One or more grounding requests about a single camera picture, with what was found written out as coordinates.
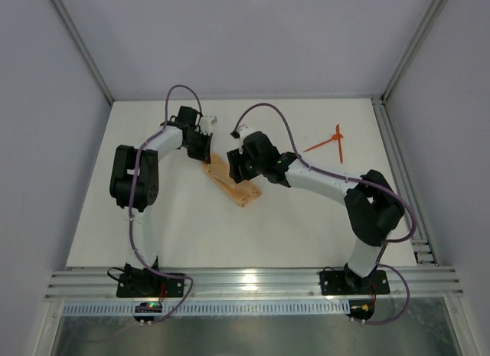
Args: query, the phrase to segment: black plastic bracket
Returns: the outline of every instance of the black plastic bracket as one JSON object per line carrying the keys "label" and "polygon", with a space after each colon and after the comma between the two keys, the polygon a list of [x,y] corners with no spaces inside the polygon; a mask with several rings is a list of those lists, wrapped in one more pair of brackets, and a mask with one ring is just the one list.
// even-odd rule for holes
{"label": "black plastic bracket", "polygon": [[[393,191],[378,171],[361,177]],[[381,247],[405,214],[403,205],[391,195],[362,183],[349,189],[344,201],[355,236],[371,247]]]}
{"label": "black plastic bracket", "polygon": [[254,132],[243,140],[241,151],[227,153],[230,177],[238,184],[263,175],[269,182],[290,188],[286,171],[295,160],[292,152],[280,154],[268,136]]}
{"label": "black plastic bracket", "polygon": [[[129,204],[132,179],[136,166],[136,153],[134,147],[120,145],[114,155],[113,172],[110,178],[110,196],[116,199],[121,208]],[[139,162],[139,175],[136,182],[135,199],[133,207],[143,212],[146,207],[155,203],[158,195],[158,153],[150,149],[141,152]]]}
{"label": "black plastic bracket", "polygon": [[345,273],[341,270],[322,270],[319,273],[320,288],[324,296],[345,296],[345,295],[370,295],[370,290],[374,289],[376,295],[388,295],[390,293],[390,285],[386,272],[376,270],[372,273],[371,284],[364,289],[359,289],[357,292],[347,284]]}
{"label": "black plastic bracket", "polygon": [[182,130],[182,146],[187,156],[198,161],[211,163],[211,139],[213,134],[205,135],[198,127],[199,112],[192,107],[181,106],[178,115],[168,123]]}
{"label": "black plastic bracket", "polygon": [[[169,273],[184,276],[184,273]],[[184,279],[173,279],[150,272],[147,269],[124,266],[124,273],[119,276],[116,296],[121,299],[133,297],[181,298],[184,296]]]}

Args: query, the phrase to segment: white wall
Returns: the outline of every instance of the white wall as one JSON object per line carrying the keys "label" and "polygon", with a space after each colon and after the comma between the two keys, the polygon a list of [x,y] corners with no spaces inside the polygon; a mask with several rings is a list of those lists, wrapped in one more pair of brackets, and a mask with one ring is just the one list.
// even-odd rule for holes
{"label": "white wall", "polygon": [[160,100],[380,94],[431,0],[63,1],[115,99]]}
{"label": "white wall", "polygon": [[490,0],[449,0],[389,101],[439,256],[456,266],[483,335],[490,332],[488,8]]}
{"label": "white wall", "polygon": [[0,353],[39,330],[109,106],[47,0],[0,0]]}

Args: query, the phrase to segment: red wire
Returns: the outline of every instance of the red wire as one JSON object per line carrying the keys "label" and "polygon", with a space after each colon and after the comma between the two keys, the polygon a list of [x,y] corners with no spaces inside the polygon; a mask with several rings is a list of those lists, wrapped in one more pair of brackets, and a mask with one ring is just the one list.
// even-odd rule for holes
{"label": "red wire", "polygon": [[162,302],[162,300],[165,298],[165,284],[162,285],[162,291],[160,292],[160,299],[158,302]]}
{"label": "red wire", "polygon": [[376,285],[372,283],[373,285],[373,291],[369,289],[369,294],[371,295],[371,298],[373,299],[373,303],[376,305]]}

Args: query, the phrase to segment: white table surface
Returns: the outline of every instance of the white table surface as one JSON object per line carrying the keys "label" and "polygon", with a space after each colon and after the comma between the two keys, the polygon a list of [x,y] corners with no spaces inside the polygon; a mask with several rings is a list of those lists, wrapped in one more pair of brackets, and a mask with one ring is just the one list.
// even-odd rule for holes
{"label": "white table surface", "polygon": [[[226,160],[237,141],[230,132],[241,113],[262,100],[207,100],[204,114],[215,115],[218,126],[212,149]],[[394,187],[383,142],[368,99],[272,100],[286,115],[300,151],[330,138],[341,125],[344,164],[331,142],[305,153],[305,157],[353,175],[374,168]],[[192,101],[172,101],[197,107]],[[109,195],[109,180],[116,147],[139,146],[163,121],[161,101],[116,102],[93,170],[68,266],[121,266],[126,261],[127,210]],[[280,118],[264,107],[243,121],[264,131],[280,152],[291,147]],[[343,266],[355,236],[347,211],[320,195],[253,181],[263,195],[249,207],[239,208],[201,170],[200,162],[184,149],[172,152],[159,165],[160,192],[154,206],[155,245],[163,266],[173,267],[307,267]],[[402,237],[400,222],[392,237]],[[383,262],[414,266],[410,242],[391,244]]]}

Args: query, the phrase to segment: metal plate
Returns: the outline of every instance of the metal plate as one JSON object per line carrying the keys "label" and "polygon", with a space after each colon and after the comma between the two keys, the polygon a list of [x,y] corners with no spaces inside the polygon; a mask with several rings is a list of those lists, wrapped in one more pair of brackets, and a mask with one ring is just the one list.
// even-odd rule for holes
{"label": "metal plate", "polygon": [[[373,320],[394,316],[403,304],[378,299]],[[346,315],[214,315],[152,326],[132,316],[63,317],[51,355],[460,356],[447,313],[443,299],[414,299],[386,327],[352,323]]]}
{"label": "metal plate", "polygon": [[[333,270],[322,270],[320,273],[320,287],[324,296],[349,296],[349,295],[370,295],[370,290],[366,289],[357,293],[353,293],[351,288],[345,282],[344,272]],[[376,295],[388,295],[390,293],[390,285],[386,272],[377,270],[373,274],[372,283],[374,293]]]}

